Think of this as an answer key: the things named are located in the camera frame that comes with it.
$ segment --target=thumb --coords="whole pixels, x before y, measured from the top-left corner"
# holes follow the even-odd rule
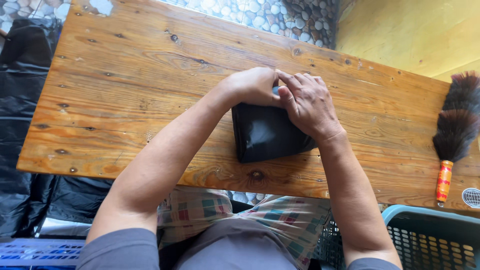
[[[278,95],[280,96],[282,107],[287,110],[288,114],[297,115],[297,103],[290,89],[286,86],[280,86],[278,88]]]

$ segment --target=wooden table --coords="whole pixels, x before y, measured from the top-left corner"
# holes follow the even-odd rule
[[[222,78],[269,66],[324,78],[379,202],[437,207],[432,136],[448,83],[156,0],[112,3],[105,16],[73,1],[18,169],[114,179]],[[471,209],[461,193],[480,187],[479,162],[476,142],[445,208]],[[230,113],[179,184],[328,197],[318,150],[239,164]]]

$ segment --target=round sticker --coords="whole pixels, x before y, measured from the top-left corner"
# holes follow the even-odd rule
[[[472,208],[480,208],[480,190],[467,188],[462,192],[463,201]]]

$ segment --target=brown feathers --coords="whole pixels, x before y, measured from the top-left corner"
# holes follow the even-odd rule
[[[440,160],[456,162],[468,154],[480,130],[480,78],[476,72],[452,76],[452,84],[438,115],[433,145]]]

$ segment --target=teal plastic basket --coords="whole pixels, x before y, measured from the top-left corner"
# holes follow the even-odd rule
[[[382,217],[404,270],[480,269],[480,220],[432,209],[394,205]],[[345,269],[335,221],[323,231],[313,255]]]

